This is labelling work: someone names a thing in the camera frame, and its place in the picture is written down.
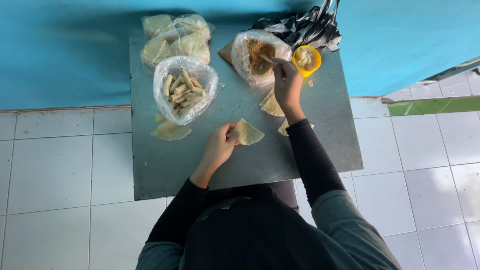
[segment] gray sleeve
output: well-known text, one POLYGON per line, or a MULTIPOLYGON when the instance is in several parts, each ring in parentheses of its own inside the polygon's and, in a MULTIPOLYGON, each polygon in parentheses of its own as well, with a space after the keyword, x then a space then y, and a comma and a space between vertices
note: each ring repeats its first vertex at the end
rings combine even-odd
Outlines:
POLYGON ((184 248, 174 242, 147 242, 138 256, 136 270, 178 269, 184 248))
POLYGON ((346 191, 320 196, 312 207, 317 228, 340 244, 364 269, 401 269, 377 229, 368 223, 346 191))

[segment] green tile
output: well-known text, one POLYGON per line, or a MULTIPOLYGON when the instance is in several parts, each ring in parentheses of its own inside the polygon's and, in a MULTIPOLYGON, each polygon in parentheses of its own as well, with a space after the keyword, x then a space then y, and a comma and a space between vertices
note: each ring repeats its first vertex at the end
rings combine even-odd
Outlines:
POLYGON ((480 110, 480 97, 440 98, 413 102, 423 113, 480 110))
POLYGON ((388 104, 390 116, 480 110, 480 96, 402 101, 388 104))
POLYGON ((390 116, 422 114, 413 101, 390 103, 388 109, 390 116))
POLYGON ((427 99, 413 101, 417 108, 425 114, 445 111, 445 108, 452 103, 451 98, 427 99))

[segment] black sleeve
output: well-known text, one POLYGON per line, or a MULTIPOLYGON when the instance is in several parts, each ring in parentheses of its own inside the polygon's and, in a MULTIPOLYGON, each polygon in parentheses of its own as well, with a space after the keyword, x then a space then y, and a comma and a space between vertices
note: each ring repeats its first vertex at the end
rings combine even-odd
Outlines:
POLYGON ((185 245, 185 235, 204 209, 208 188, 195 186, 190 178, 153 227, 147 242, 174 242, 185 245))
POLYGON ((288 127, 287 133, 310 206, 329 191, 345 190, 335 166, 307 119, 288 127))

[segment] metal table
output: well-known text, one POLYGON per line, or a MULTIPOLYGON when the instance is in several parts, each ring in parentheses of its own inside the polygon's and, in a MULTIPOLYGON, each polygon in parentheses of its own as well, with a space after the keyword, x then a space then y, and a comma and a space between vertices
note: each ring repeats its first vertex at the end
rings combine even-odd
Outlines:
MULTIPOLYGON (((216 31, 210 44, 210 65, 225 87, 207 110, 188 124, 193 132, 179 141, 163 141, 151 135, 159 113, 153 100, 153 77, 140 60, 143 32, 130 35, 132 90, 133 175, 135 200, 174 196, 198 165, 206 137, 227 121, 244 118, 265 133, 251 146, 236 147, 231 158, 214 174, 211 189, 269 183, 299 178, 288 137, 277 128, 284 117, 267 114, 258 103, 269 89, 252 89, 217 51, 239 31, 216 31)), ((339 172, 363 169, 353 123, 340 53, 321 50, 322 65, 304 80, 300 102, 314 131, 339 172), (313 80, 309 87, 308 80, 313 80)))

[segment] blue painted wall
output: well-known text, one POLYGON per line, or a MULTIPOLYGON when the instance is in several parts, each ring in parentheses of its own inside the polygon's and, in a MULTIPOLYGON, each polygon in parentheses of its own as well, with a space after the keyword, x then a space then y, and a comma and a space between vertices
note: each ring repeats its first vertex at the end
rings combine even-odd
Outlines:
MULTIPOLYGON (((307 10, 321 1, 199 3, 1 1, 0 110, 129 103, 128 33, 141 27, 145 14, 196 12, 219 28, 245 29, 267 12, 307 10)), ((455 6, 447 0, 342 0, 337 20, 349 94, 388 94, 479 56, 478 10, 477 0, 455 6)))

